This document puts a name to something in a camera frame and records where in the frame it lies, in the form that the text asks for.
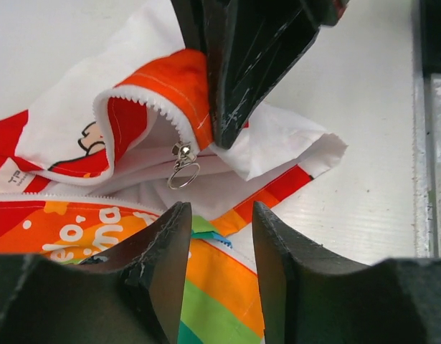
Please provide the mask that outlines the white red rainbow kids jacket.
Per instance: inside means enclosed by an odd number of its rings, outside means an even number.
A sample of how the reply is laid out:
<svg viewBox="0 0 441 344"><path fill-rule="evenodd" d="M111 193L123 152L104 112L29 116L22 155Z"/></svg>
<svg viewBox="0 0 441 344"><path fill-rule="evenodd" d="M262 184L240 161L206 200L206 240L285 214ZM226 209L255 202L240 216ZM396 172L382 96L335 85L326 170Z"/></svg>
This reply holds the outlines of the white red rainbow kids jacket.
<svg viewBox="0 0 441 344"><path fill-rule="evenodd" d="M0 254L79 264L192 206L180 343L262 343L253 253L234 234L336 166L346 144L258 105L229 150L214 144L205 56L170 1L145 1L100 54L0 120Z"/></svg>

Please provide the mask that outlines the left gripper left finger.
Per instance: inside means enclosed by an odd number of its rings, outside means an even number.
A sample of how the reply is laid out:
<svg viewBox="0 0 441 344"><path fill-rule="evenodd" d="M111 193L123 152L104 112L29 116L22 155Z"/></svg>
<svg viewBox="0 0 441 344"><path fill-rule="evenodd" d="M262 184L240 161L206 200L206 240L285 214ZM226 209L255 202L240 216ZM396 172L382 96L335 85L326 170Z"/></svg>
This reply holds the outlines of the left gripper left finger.
<svg viewBox="0 0 441 344"><path fill-rule="evenodd" d="M175 343L191 222L178 202L79 265L0 254L0 343Z"/></svg>

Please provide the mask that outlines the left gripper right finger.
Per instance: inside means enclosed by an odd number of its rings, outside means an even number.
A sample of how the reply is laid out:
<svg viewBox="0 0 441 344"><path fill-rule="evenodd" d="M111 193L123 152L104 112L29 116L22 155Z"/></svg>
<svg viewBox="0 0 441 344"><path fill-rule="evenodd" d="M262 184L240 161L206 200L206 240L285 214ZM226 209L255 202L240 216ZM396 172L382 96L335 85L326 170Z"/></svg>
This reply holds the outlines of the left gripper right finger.
<svg viewBox="0 0 441 344"><path fill-rule="evenodd" d="M267 343L441 343L441 259L361 264L261 202L252 236Z"/></svg>

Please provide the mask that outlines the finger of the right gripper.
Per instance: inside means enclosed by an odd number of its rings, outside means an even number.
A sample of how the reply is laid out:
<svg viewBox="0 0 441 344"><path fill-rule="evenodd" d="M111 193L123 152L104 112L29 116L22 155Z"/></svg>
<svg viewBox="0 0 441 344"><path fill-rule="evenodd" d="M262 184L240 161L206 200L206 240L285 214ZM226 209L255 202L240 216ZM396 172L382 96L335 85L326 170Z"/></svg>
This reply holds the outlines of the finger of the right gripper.
<svg viewBox="0 0 441 344"><path fill-rule="evenodd" d="M252 112L314 43L312 1L203 1L214 142L229 149Z"/></svg>
<svg viewBox="0 0 441 344"><path fill-rule="evenodd" d="M207 53L202 0L171 0L187 49Z"/></svg>

